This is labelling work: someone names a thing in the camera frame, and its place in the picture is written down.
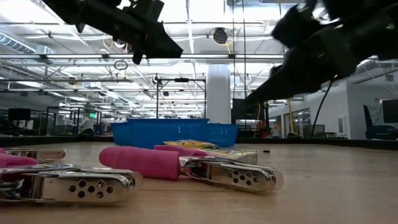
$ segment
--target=blue plastic bin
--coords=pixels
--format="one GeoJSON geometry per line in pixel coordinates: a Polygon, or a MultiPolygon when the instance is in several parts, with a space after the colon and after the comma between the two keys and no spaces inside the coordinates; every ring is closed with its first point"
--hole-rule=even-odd
{"type": "Polygon", "coordinates": [[[131,146],[153,149],[164,141],[207,139],[209,119],[129,119],[131,146]]]}
{"type": "Polygon", "coordinates": [[[237,124],[207,124],[208,137],[206,141],[219,147],[234,146],[238,127],[237,124]]]}
{"type": "Polygon", "coordinates": [[[111,123],[113,141],[120,146],[131,146],[131,132],[128,122],[111,123]]]}
{"type": "Polygon", "coordinates": [[[129,119],[111,124],[114,143],[153,149],[164,141],[197,140],[220,147],[235,145],[237,124],[208,124],[209,119],[129,119]]]}

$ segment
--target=yellow pole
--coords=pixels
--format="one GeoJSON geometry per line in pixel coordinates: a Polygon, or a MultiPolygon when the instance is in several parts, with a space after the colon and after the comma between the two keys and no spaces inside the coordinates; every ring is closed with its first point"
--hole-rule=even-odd
{"type": "Polygon", "coordinates": [[[292,105],[290,104],[290,100],[288,100],[287,103],[289,105],[290,132],[294,132],[292,105]]]}

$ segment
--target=desk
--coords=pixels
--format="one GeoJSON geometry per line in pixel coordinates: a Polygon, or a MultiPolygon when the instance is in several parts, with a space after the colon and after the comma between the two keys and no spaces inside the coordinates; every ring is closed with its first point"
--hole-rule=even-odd
{"type": "MultiPolygon", "coordinates": [[[[45,145],[64,149],[66,163],[100,166],[108,142],[45,145]]],[[[204,184],[146,179],[130,201],[112,206],[0,204],[1,223],[397,223],[398,152],[317,145],[240,144],[259,151],[285,185],[253,194],[204,184]]]]}

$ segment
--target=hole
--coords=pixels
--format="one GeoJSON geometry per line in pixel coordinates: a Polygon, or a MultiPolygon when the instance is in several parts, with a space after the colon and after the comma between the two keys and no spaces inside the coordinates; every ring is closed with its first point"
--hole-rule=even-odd
{"type": "Polygon", "coordinates": [[[74,192],[76,191],[76,186],[71,185],[71,186],[69,187],[69,191],[72,192],[72,193],[74,193],[74,192]]]}
{"type": "Polygon", "coordinates": [[[95,187],[94,186],[89,186],[87,189],[90,193],[93,193],[95,191],[95,187]]]}
{"type": "Polygon", "coordinates": [[[104,197],[104,193],[98,192],[98,193],[97,193],[97,197],[98,197],[98,198],[103,198],[103,197],[104,197]]]}
{"type": "Polygon", "coordinates": [[[113,187],[108,187],[108,188],[106,189],[106,191],[107,191],[107,193],[109,193],[109,194],[113,193],[113,187]]]}
{"type": "Polygon", "coordinates": [[[79,187],[86,187],[86,181],[85,180],[81,180],[79,181],[79,187]]]}
{"type": "Polygon", "coordinates": [[[86,194],[85,194],[85,192],[79,192],[79,193],[77,194],[77,196],[79,196],[80,198],[83,198],[83,197],[86,196],[86,194]]]}
{"type": "Polygon", "coordinates": [[[103,188],[104,185],[105,185],[105,183],[104,183],[103,180],[100,180],[100,181],[98,181],[98,183],[97,183],[97,186],[98,186],[99,189],[103,188]]]}

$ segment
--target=pillar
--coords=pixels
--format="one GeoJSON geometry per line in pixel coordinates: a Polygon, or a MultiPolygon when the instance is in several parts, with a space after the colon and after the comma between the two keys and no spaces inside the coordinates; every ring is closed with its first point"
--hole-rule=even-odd
{"type": "Polygon", "coordinates": [[[228,65],[209,65],[206,78],[206,117],[212,123],[231,123],[231,84],[228,65]]]}

